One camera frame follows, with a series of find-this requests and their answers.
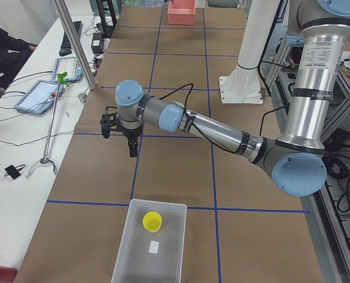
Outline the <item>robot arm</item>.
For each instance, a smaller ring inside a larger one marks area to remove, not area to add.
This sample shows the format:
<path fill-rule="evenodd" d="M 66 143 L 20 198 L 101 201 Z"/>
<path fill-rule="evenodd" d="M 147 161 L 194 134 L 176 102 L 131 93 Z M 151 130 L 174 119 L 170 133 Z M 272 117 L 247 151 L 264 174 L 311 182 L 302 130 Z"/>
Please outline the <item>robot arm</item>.
<path fill-rule="evenodd" d="M 245 27 L 239 8 L 198 8 L 193 26 L 173 26 L 166 8 L 125 7 L 109 50 L 121 65 L 113 80 L 137 80 L 157 97 L 186 101 L 205 116 L 275 138 L 280 131 L 269 97 L 262 104 L 220 99 L 218 76 L 232 69 Z M 113 151 L 110 187 L 118 202 L 300 208 L 299 198 L 282 192 L 260 168 L 190 134 L 146 125 L 139 158 L 129 157 L 121 138 Z"/>

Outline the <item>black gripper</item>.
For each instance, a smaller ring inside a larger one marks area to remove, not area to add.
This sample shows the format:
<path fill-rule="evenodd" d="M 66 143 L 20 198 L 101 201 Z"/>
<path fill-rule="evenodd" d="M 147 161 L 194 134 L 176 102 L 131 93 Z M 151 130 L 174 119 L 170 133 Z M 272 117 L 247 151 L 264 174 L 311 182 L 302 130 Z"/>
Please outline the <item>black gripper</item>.
<path fill-rule="evenodd" d="M 138 156 L 138 137 L 142 134 L 142 128 L 122 129 L 122 134 L 128 139 L 130 157 Z"/>

